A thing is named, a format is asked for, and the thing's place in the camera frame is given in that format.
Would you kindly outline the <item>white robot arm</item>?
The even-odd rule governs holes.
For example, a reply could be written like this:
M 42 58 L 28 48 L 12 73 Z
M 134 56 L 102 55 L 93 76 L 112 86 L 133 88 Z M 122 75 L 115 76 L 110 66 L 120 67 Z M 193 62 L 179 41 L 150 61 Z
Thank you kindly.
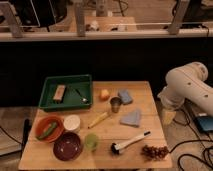
M 166 74 L 166 86 L 157 95 L 163 106 L 164 125 L 171 123 L 186 99 L 213 116 L 213 87 L 205 83 L 207 78 L 208 69 L 201 62 L 173 68 Z

